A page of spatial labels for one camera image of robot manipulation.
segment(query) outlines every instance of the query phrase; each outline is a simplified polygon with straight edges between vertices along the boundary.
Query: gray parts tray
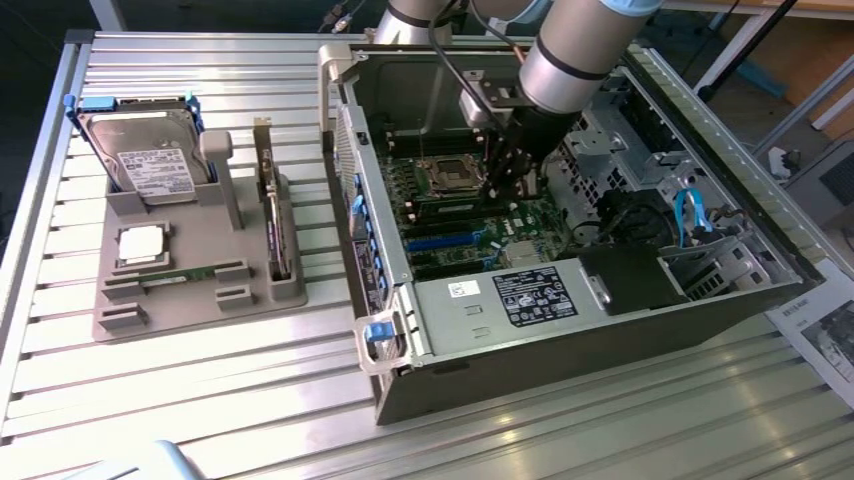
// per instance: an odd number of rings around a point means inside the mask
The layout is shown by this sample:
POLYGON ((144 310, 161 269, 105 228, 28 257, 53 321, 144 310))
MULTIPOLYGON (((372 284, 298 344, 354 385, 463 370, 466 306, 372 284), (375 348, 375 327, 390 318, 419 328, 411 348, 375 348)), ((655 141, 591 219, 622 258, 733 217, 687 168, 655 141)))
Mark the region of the gray parts tray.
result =
POLYGON ((274 281, 256 179, 232 182, 243 229, 232 229, 227 202, 222 201, 163 205, 148 213, 121 217, 107 208, 92 324, 95 341, 117 341, 228 319, 250 320, 308 301, 290 195, 279 204, 291 278, 274 281), (128 272, 128 267, 117 268, 116 263, 119 232, 143 225, 163 228, 165 260, 153 271, 140 267, 128 272), (168 275, 184 269, 196 272, 189 272, 189 281, 133 281, 135 276, 168 275))

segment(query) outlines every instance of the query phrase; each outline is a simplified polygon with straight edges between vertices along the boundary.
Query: workbench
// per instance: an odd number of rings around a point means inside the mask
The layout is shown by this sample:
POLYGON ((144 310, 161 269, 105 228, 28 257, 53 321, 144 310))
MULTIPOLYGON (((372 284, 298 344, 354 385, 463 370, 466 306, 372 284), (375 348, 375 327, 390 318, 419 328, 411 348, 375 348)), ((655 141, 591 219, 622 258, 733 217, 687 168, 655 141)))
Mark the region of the workbench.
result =
POLYGON ((318 131, 316 51, 334 41, 359 37, 101 33, 65 45, 0 270, 0 476, 63 478, 155 439, 210 478, 854 476, 851 411, 762 316, 695 348, 374 425, 318 131), (272 118, 310 301, 95 344, 105 176, 61 97, 187 91, 207 128, 231 131, 236 176, 252 119, 272 118))

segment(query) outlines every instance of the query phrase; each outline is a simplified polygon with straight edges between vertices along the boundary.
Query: hard drive label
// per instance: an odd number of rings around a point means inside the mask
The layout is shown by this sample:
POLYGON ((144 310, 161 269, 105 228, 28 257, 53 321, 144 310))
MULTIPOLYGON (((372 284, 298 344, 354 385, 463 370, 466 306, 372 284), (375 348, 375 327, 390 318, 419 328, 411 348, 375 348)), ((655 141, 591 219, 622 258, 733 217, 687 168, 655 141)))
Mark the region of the hard drive label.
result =
POLYGON ((180 148, 120 152, 119 159, 140 197, 193 192, 180 148))
POLYGON ((555 267, 498 275, 492 281, 515 327, 578 315, 555 267))

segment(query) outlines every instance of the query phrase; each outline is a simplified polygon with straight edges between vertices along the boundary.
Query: floor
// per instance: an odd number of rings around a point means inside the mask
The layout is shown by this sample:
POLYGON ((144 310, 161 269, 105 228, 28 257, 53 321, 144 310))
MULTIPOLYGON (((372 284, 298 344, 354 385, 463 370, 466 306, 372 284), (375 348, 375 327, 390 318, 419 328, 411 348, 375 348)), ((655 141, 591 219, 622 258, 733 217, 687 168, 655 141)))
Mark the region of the floor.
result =
MULTIPOLYGON (((136 31, 244 31, 315 32, 332 2, 316 0, 120 0, 128 28, 136 31)), ((366 2, 355 18, 352 31, 379 22, 384 2, 366 2)), ((23 189, 29 158, 36 143, 44 103, 53 78, 67 28, 96 28, 85 0, 0 1, 0 239, 11 229, 23 189)), ((677 70, 682 70, 710 31, 709 17, 693 12, 659 13, 642 34, 642 41, 659 49, 677 70)), ((476 34, 479 25, 470 19, 464 33, 476 34)), ((511 25, 511 34, 531 34, 535 27, 511 25)), ((694 65, 685 73, 693 83, 714 60, 725 42, 713 38, 694 65)), ((774 98, 738 75, 725 84, 710 103, 725 123, 750 145, 785 118, 793 106, 774 98)), ((827 138, 801 122, 781 142, 813 158, 827 138)))

